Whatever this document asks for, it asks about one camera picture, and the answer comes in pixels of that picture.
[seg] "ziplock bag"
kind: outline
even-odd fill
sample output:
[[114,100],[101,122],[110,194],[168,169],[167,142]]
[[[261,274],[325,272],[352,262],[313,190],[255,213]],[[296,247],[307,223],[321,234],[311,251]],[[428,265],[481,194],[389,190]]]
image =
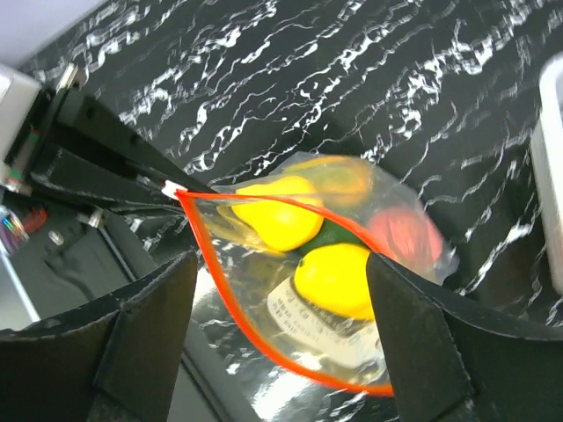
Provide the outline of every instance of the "ziplock bag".
[[369,254],[440,285],[457,269],[416,193],[359,158],[306,153],[267,177],[214,189],[176,194],[245,335],[312,380],[392,395],[369,297]]

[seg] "white container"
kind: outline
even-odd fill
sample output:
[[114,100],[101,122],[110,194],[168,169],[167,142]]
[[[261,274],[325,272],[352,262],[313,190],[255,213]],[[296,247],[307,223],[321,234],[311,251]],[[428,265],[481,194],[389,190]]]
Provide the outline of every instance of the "white container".
[[552,283],[563,295],[563,54],[555,55],[542,69],[539,94],[542,111],[531,137],[531,156]]

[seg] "black mount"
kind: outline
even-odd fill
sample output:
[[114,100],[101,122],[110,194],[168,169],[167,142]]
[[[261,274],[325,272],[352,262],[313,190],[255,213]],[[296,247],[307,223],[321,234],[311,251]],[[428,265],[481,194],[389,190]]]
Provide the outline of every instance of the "black mount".
[[0,331],[0,420],[166,420],[191,314],[185,254],[22,331]]
[[563,331],[502,314],[372,254],[371,300],[402,422],[558,422]]

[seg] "white label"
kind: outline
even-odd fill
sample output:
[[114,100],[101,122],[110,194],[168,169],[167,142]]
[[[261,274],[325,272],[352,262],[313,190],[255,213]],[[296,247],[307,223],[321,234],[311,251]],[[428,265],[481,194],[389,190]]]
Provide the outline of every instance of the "white label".
[[302,302],[291,286],[290,279],[280,283],[270,293],[267,308],[288,336],[323,353],[343,367],[356,368],[384,357],[375,322],[367,324],[352,336],[341,336]]
[[0,101],[2,101],[4,95],[6,95],[6,92],[8,92],[8,88],[10,88],[10,85],[11,85],[10,78],[0,74]]

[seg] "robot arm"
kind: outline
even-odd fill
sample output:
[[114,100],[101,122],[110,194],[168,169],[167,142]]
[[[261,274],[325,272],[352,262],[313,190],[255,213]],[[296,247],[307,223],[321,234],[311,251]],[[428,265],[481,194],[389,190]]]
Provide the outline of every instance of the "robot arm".
[[0,65],[0,185],[86,214],[138,216],[181,213],[162,193],[167,181],[213,192],[80,91],[83,82],[75,65],[55,88]]

